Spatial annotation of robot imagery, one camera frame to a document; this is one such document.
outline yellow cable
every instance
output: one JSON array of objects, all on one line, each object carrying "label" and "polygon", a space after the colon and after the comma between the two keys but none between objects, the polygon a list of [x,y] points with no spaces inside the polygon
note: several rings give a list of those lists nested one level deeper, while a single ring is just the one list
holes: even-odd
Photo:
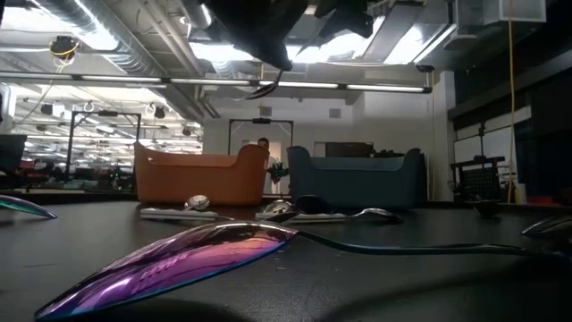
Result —
[{"label": "yellow cable", "polygon": [[[435,71],[431,72],[431,88],[433,89],[431,91],[431,102],[432,102],[432,110],[433,110],[433,154],[436,155],[435,153]],[[433,173],[431,174],[432,176],[432,184],[433,187],[431,188],[431,201],[435,201],[435,162],[433,160],[433,162],[431,163],[431,166],[433,168]]]},{"label": "yellow cable", "polygon": [[80,46],[80,42],[77,42],[77,43],[75,44],[75,46],[74,46],[72,49],[68,50],[68,51],[64,51],[63,53],[56,53],[56,52],[53,52],[53,51],[50,49],[50,53],[52,53],[52,55],[58,55],[58,56],[60,56],[60,55],[69,55],[69,54],[73,53],[76,49],[78,49],[79,46]]},{"label": "yellow cable", "polygon": [[509,65],[510,65],[510,155],[509,155],[509,199],[512,200],[512,172],[513,172],[513,150],[515,135],[515,70],[514,70],[514,53],[512,39],[512,15],[514,0],[509,0]]}]

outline iridescent spoon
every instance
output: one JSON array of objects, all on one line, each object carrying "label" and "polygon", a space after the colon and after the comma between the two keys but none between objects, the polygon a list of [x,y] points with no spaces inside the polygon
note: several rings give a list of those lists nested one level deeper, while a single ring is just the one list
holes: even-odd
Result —
[{"label": "iridescent spoon", "polygon": [[40,205],[37,205],[33,202],[29,202],[27,200],[23,200],[20,198],[0,195],[0,206],[50,219],[57,218],[56,215],[52,214],[46,208],[43,208]]},{"label": "iridescent spoon", "polygon": [[298,235],[336,250],[366,255],[496,254],[562,258],[555,253],[491,244],[352,245],[266,221],[233,221],[203,225],[136,250],[50,301],[36,312],[36,319],[69,318],[154,297],[247,265],[277,251]]}]

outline black device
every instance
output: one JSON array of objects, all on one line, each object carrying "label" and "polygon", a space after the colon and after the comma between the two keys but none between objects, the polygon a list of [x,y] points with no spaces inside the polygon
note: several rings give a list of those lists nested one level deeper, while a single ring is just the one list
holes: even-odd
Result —
[{"label": "black device", "polygon": [[370,157],[374,153],[373,143],[326,142],[326,157]]},{"label": "black device", "polygon": [[42,104],[42,107],[39,108],[39,111],[42,112],[42,114],[51,115],[54,113],[54,105]]},{"label": "black device", "polygon": [[0,135],[0,171],[13,174],[20,167],[27,135]]},{"label": "black device", "polygon": [[74,38],[57,36],[50,44],[50,53],[62,61],[70,61],[75,56],[78,47],[79,43]]}]

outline black table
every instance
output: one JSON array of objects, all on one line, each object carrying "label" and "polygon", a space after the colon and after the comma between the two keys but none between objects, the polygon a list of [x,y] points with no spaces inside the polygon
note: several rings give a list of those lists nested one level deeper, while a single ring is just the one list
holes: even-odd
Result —
[{"label": "black table", "polygon": [[[189,223],[138,218],[137,202],[48,206],[46,220],[0,210],[0,321],[33,312],[113,260]],[[221,208],[252,216],[252,208]],[[369,245],[489,242],[526,246],[522,228],[544,215],[418,209],[406,223],[298,225]],[[572,269],[492,255],[375,257],[298,237],[283,251],[160,297],[79,321],[571,321]]]}]

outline ceiling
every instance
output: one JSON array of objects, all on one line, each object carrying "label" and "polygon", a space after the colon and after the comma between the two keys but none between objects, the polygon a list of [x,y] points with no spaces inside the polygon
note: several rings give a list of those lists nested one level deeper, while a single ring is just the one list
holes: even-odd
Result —
[{"label": "ceiling", "polygon": [[[35,0],[39,3],[49,3],[50,0]],[[154,65],[154,71],[159,71],[163,75],[181,76],[181,77],[221,77],[217,74],[213,65],[206,59],[192,59],[193,56],[199,54],[193,52],[190,46],[188,51],[181,51],[188,58],[181,60],[179,55],[175,54],[173,44],[176,40],[183,39],[186,45],[189,42],[199,42],[214,44],[209,40],[206,33],[202,30],[191,29],[189,32],[188,25],[181,23],[181,18],[185,13],[181,6],[181,0],[148,0],[150,3],[156,4],[157,10],[148,9],[145,6],[147,1],[142,0],[92,0],[85,2],[93,8],[96,4],[104,4],[107,13],[105,16],[94,15],[93,19],[102,23],[109,21],[115,27],[119,25],[123,31],[113,30],[112,34],[122,37],[130,37],[130,43],[124,51],[133,52],[140,48],[146,52],[142,55]],[[305,64],[294,63],[291,71],[283,74],[284,81],[323,81],[323,82],[346,82],[346,83],[363,83],[363,84],[396,84],[424,86],[426,82],[425,74],[419,72],[413,64],[386,64],[387,60],[396,60],[399,63],[407,63],[415,58],[420,49],[434,40],[436,35],[442,32],[448,23],[459,19],[454,11],[455,6],[448,6],[447,1],[443,0],[427,0],[427,1],[403,1],[391,0],[383,1],[383,5],[375,6],[371,4],[370,13],[379,21],[378,29],[370,39],[361,39],[365,41],[368,47],[364,47],[363,56],[356,59],[347,56],[331,57],[327,62]],[[423,4],[417,6],[406,6],[411,3]],[[166,16],[167,21],[160,21],[161,14]],[[306,42],[312,37],[319,21],[311,14],[305,14],[299,22],[294,26],[285,42],[289,46],[299,45]],[[530,27],[520,28],[517,26],[521,37],[530,32]],[[491,26],[481,26],[472,28],[480,38],[471,44],[470,49],[462,50],[445,50],[441,46],[437,46],[421,64],[432,64],[438,70],[441,69],[463,69],[473,64],[479,64],[494,55],[499,48],[502,47],[502,41],[497,47],[491,46],[491,42],[497,43],[502,40],[501,34],[504,27],[499,24]],[[85,37],[85,33],[78,33],[70,24],[55,20],[49,15],[42,13],[34,8],[7,8],[0,29],[0,70],[15,72],[56,72],[58,62],[47,51],[48,44],[55,39],[56,36],[72,36]],[[405,40],[411,40],[418,47],[411,47]],[[216,43],[216,45],[224,45],[224,42]],[[479,48],[488,48],[488,50],[479,50]],[[84,45],[76,55],[72,64],[65,66],[63,72],[79,73],[79,74],[102,74],[102,75],[125,75],[125,71],[118,68],[114,63],[116,56],[109,55],[109,52],[95,50]],[[278,70],[272,66],[260,62],[249,61],[232,61],[232,69],[238,73],[241,78],[273,80]],[[46,93],[48,86],[46,84],[11,84],[19,87],[21,97],[29,97],[39,99]],[[104,87],[95,86],[72,86],[57,85],[50,88],[47,92],[45,101],[48,103],[63,104],[67,111],[74,108],[81,108],[89,101],[94,102],[95,109],[111,109],[123,112],[136,112],[142,114],[144,125],[164,125],[166,137],[177,137],[181,135],[183,126],[189,124],[202,123],[205,118],[211,117],[240,117],[237,114],[239,109],[229,109],[229,104],[221,102],[236,102],[243,99],[248,93],[254,89],[239,89],[234,87],[221,86],[205,86],[203,90],[190,85],[169,85],[167,90],[152,88],[125,88],[124,86],[105,84]],[[360,93],[355,91],[344,90],[328,90],[328,89],[284,89],[278,88],[265,99],[264,104],[276,106],[276,108],[291,108],[288,104],[282,104],[276,101],[276,104],[268,103],[272,97],[305,99],[306,104],[316,102],[314,99],[328,98],[339,99],[341,105],[351,106]],[[151,104],[155,106],[166,106],[166,117],[163,120],[156,120],[149,111],[152,111]],[[243,103],[244,106],[252,105],[251,102]],[[19,99],[18,116],[27,115],[31,109],[35,107],[33,103],[27,103]],[[47,121],[45,116],[38,110],[34,111],[27,118],[27,121],[39,122]],[[126,120],[119,118],[108,122],[123,124]],[[21,131],[33,131],[32,127],[22,125]],[[82,130],[82,134],[88,135],[89,129]],[[151,130],[145,130],[141,134],[143,136],[152,135]]]}]

